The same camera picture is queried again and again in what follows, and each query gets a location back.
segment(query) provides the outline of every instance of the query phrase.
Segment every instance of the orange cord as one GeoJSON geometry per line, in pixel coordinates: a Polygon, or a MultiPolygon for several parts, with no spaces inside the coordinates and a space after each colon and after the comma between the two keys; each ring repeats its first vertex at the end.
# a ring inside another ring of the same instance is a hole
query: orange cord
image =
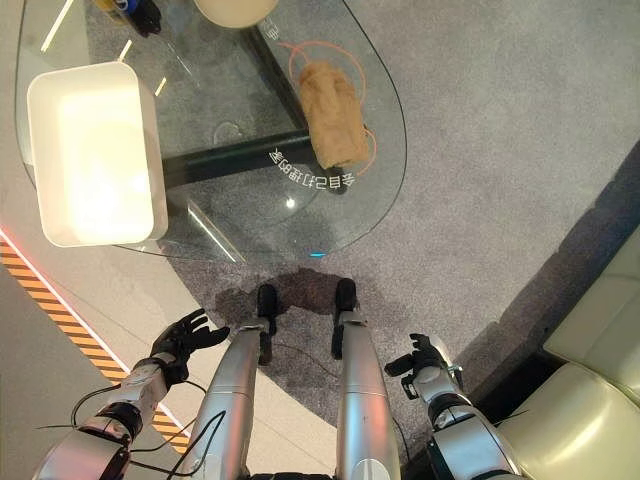
{"type": "MultiPolygon", "coordinates": [[[[358,59],[351,52],[336,45],[335,43],[325,42],[321,40],[308,40],[306,42],[299,43],[298,45],[293,45],[291,43],[286,43],[286,42],[279,42],[278,45],[291,50],[291,54],[289,55],[289,77],[293,81],[295,81],[295,78],[293,75],[293,61],[295,60],[296,56],[298,54],[301,54],[307,64],[311,62],[311,60],[309,59],[309,56],[304,51],[305,47],[310,47],[310,46],[327,47],[327,48],[332,48],[342,53],[343,55],[346,55],[347,58],[349,58],[349,60],[351,60],[351,62],[355,65],[356,69],[358,70],[358,73],[360,74],[360,79],[362,81],[362,95],[360,97],[360,105],[364,104],[365,93],[367,90],[367,77],[364,73],[364,69],[362,68],[362,65],[360,65],[360,62],[358,62],[358,59]]],[[[360,170],[358,173],[356,173],[357,176],[363,175],[367,170],[369,170],[369,167],[371,167],[371,165],[375,163],[376,157],[378,155],[378,142],[376,140],[375,134],[367,128],[365,128],[364,131],[369,137],[371,137],[371,140],[373,142],[373,155],[371,156],[371,160],[369,160],[369,162],[364,166],[364,168],[360,170]]]]}
{"type": "Polygon", "coordinates": [[[311,46],[327,47],[327,48],[332,48],[342,53],[343,55],[345,55],[347,58],[349,58],[349,60],[351,60],[351,63],[355,65],[356,69],[358,70],[358,73],[360,74],[360,79],[362,82],[362,95],[360,96],[360,105],[364,104],[364,99],[367,91],[367,76],[364,73],[364,69],[362,68],[362,65],[360,65],[360,62],[358,61],[358,59],[351,52],[336,45],[335,43],[325,42],[322,40],[308,40],[306,42],[302,42],[297,45],[281,42],[281,43],[278,43],[278,45],[285,48],[289,48],[291,50],[291,55],[289,56],[289,76],[291,77],[291,80],[294,80],[294,81],[295,81],[295,78],[293,76],[293,61],[295,60],[296,56],[299,53],[301,53],[307,63],[309,63],[310,61],[309,57],[304,52],[305,47],[311,47],[311,46]]]}
{"type": "Polygon", "coordinates": [[[371,156],[371,160],[369,160],[369,163],[367,163],[362,170],[356,173],[357,176],[363,175],[367,170],[369,170],[369,167],[374,164],[374,162],[376,161],[376,157],[378,156],[378,142],[376,141],[375,134],[367,128],[364,129],[364,132],[369,135],[369,137],[371,137],[371,140],[373,141],[373,155],[371,156]]]}

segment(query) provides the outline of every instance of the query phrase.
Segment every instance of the glass table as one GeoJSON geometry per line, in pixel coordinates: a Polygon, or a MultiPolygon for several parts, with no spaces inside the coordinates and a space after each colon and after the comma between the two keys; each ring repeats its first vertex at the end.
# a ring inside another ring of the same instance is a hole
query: glass table
{"type": "Polygon", "coordinates": [[[26,0],[16,125],[33,178],[31,80],[114,60],[133,67],[155,92],[169,229],[160,240],[125,248],[232,262],[322,257],[387,214],[405,171],[402,109],[343,1],[281,0],[260,24],[234,30],[208,21],[193,0],[154,0],[161,19],[149,35],[100,3],[26,0]],[[329,170],[317,163],[297,97],[297,75],[310,60],[329,61],[352,79],[368,161],[329,170]]]}

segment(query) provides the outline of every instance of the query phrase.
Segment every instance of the warning tape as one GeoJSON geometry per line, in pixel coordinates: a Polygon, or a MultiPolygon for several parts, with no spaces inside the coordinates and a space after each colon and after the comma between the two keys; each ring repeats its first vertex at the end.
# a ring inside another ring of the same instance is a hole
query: warning tape
{"type": "MultiPolygon", "coordinates": [[[[33,270],[26,258],[16,248],[12,247],[8,239],[0,231],[0,264],[4,265],[9,274],[18,281],[38,306],[62,330],[67,338],[77,346],[87,359],[100,370],[112,384],[116,385],[127,377],[128,372],[122,367],[122,362],[116,359],[112,352],[107,351],[104,342],[94,332],[81,324],[52,290],[40,279],[40,274],[33,270]]],[[[174,419],[166,415],[166,410],[158,409],[153,417],[152,425],[165,440],[181,430],[174,419]]],[[[189,443],[189,437],[181,433],[171,439],[171,446],[178,452],[184,453],[189,443]]]]}

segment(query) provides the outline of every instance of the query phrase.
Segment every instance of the cable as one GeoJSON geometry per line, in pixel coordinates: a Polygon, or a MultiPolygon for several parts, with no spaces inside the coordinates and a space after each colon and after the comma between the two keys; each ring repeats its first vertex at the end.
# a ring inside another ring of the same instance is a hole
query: cable
{"type": "Polygon", "coordinates": [[[207,389],[206,389],[206,388],[204,388],[204,387],[202,387],[202,386],[200,386],[200,385],[198,385],[198,384],[197,384],[197,383],[195,383],[195,382],[191,382],[191,381],[189,381],[189,380],[185,380],[185,381],[184,381],[184,383],[188,383],[189,385],[192,385],[192,386],[194,386],[194,387],[196,387],[196,388],[199,388],[200,390],[202,390],[202,391],[203,391],[203,393],[204,393],[205,395],[207,394],[207,389]]]}
{"type": "Polygon", "coordinates": [[[36,430],[44,430],[46,428],[74,428],[73,425],[42,425],[41,427],[35,427],[36,430]]]}
{"type": "Polygon", "coordinates": [[[189,423],[187,423],[184,427],[182,427],[182,430],[180,430],[179,432],[174,433],[173,435],[171,435],[169,438],[167,438],[164,442],[162,442],[157,447],[153,447],[153,448],[134,448],[133,450],[131,450],[130,453],[157,452],[158,450],[160,450],[165,445],[168,445],[169,443],[171,443],[171,440],[173,440],[174,438],[176,438],[179,435],[181,435],[187,428],[189,428],[191,425],[193,425],[195,423],[195,421],[196,421],[196,419],[194,418],[189,423]]]}
{"type": "Polygon", "coordinates": [[[87,393],[84,397],[78,400],[78,403],[76,403],[73,407],[73,410],[71,410],[71,425],[73,426],[73,428],[78,428],[78,421],[76,420],[76,415],[78,414],[78,410],[80,409],[82,404],[84,404],[84,402],[86,402],[92,397],[95,397],[96,395],[110,392],[111,390],[117,390],[118,388],[120,388],[120,384],[112,385],[111,387],[101,388],[100,390],[95,390],[91,393],[87,393]]]}
{"type": "Polygon", "coordinates": [[[409,455],[409,445],[407,445],[407,439],[404,436],[404,432],[402,431],[402,427],[400,423],[396,420],[396,417],[391,417],[393,419],[393,423],[398,427],[398,431],[400,432],[400,436],[402,437],[402,443],[404,444],[404,453],[407,455],[407,465],[411,463],[411,456],[409,455]]]}
{"type": "MultiPolygon", "coordinates": [[[[188,383],[189,385],[192,385],[200,390],[202,390],[205,394],[207,393],[207,391],[205,390],[204,387],[198,385],[195,382],[191,382],[189,380],[185,380],[184,383],[188,383]]],[[[174,433],[173,435],[171,435],[167,440],[165,440],[164,442],[162,442],[160,445],[158,445],[157,447],[153,447],[153,448],[134,448],[133,450],[131,450],[130,453],[147,453],[147,452],[157,452],[158,450],[160,450],[162,447],[168,445],[169,443],[171,443],[171,440],[173,440],[174,438],[176,438],[177,436],[179,436],[181,433],[183,433],[187,428],[189,428],[191,425],[193,425],[195,423],[195,421],[197,420],[197,417],[194,418],[193,420],[191,420],[189,423],[187,423],[184,427],[182,427],[182,430],[180,430],[177,433],[174,433]]]]}
{"type": "Polygon", "coordinates": [[[278,346],[278,347],[290,348],[291,350],[295,350],[296,352],[298,352],[298,353],[304,355],[305,357],[307,357],[309,360],[311,360],[313,363],[315,363],[319,368],[324,370],[324,372],[327,375],[329,375],[329,376],[331,376],[333,378],[340,378],[340,376],[337,373],[333,373],[327,367],[322,365],[322,363],[320,363],[320,360],[318,360],[317,358],[313,357],[311,354],[305,352],[303,349],[301,349],[299,347],[294,347],[293,345],[287,345],[286,343],[279,343],[279,342],[274,342],[273,345],[278,346]]]}
{"type": "Polygon", "coordinates": [[[205,427],[202,429],[202,432],[200,432],[200,434],[194,439],[194,441],[187,447],[185,452],[182,455],[180,455],[180,458],[178,459],[178,461],[176,462],[176,464],[173,466],[173,468],[171,470],[167,470],[167,469],[161,468],[161,467],[156,467],[155,465],[148,465],[146,463],[138,462],[136,460],[131,460],[129,463],[132,464],[132,465],[136,465],[137,467],[146,468],[148,470],[153,470],[153,471],[156,471],[156,472],[166,473],[168,475],[167,476],[167,480],[171,480],[173,477],[180,477],[180,478],[192,477],[193,475],[198,473],[198,471],[200,470],[202,465],[204,465],[204,458],[206,457],[207,452],[209,451],[209,447],[211,446],[211,442],[213,441],[213,437],[215,437],[216,432],[218,431],[218,428],[220,428],[220,425],[222,424],[222,420],[224,419],[226,414],[227,414],[227,411],[226,410],[222,410],[221,412],[217,413],[216,415],[214,415],[213,417],[211,417],[209,419],[209,421],[207,422],[205,427]],[[207,446],[206,446],[206,448],[204,450],[204,455],[203,455],[202,459],[200,460],[200,462],[198,463],[198,465],[196,466],[196,468],[194,468],[189,473],[178,473],[178,468],[180,467],[180,465],[182,464],[184,459],[187,457],[187,455],[189,455],[189,452],[191,452],[191,450],[193,450],[193,448],[198,444],[200,439],[207,432],[209,426],[218,418],[219,418],[218,423],[213,428],[213,431],[211,432],[211,435],[209,436],[209,440],[207,441],[207,446]]]}
{"type": "Polygon", "coordinates": [[[523,413],[527,413],[529,410],[523,410],[522,412],[518,412],[518,413],[514,413],[513,415],[509,415],[506,418],[503,418],[502,420],[498,420],[497,422],[493,423],[494,427],[497,427],[498,425],[500,425],[502,422],[506,422],[507,420],[511,419],[511,418],[516,418],[519,417],[520,415],[522,415],[523,413]]]}

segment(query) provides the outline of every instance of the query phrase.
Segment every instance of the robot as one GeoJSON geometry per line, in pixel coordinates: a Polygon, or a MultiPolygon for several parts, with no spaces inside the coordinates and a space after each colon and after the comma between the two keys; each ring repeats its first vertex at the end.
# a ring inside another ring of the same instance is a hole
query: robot
{"type": "MultiPolygon", "coordinates": [[[[382,371],[367,321],[358,311],[356,285],[342,279],[335,296],[331,351],[341,359],[336,480],[400,480],[400,460],[382,371]]],[[[256,369],[272,357],[277,292],[258,290],[257,316],[236,332],[202,401],[189,446],[168,479],[331,480],[326,475],[254,475],[246,466],[253,423],[256,369]]],[[[106,406],[70,432],[46,455],[34,480],[121,480],[133,441],[151,423],[171,386],[187,380],[187,362],[197,349],[221,343],[229,328],[211,331],[204,310],[169,326],[139,361],[106,406]]],[[[436,478],[518,479],[509,446],[461,388],[461,369],[436,339],[412,334],[414,350],[387,364],[391,376],[424,404],[432,434],[427,451],[436,478]]]]}

